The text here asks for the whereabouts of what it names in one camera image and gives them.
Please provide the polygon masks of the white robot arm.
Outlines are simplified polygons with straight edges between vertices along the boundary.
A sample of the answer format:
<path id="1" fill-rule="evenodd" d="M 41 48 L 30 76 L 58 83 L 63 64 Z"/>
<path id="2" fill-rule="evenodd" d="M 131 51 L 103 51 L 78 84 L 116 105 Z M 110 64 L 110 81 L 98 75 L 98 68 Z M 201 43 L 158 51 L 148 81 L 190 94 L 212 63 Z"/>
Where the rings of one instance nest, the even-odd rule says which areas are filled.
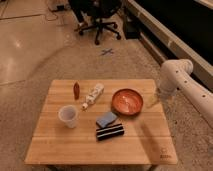
<path id="1" fill-rule="evenodd" d="M 213 129 L 213 93 L 190 76 L 193 69 L 193 63 L 189 59 L 164 61 L 160 68 L 159 85 L 149 98 L 147 107 L 172 98 L 179 89 Z"/>

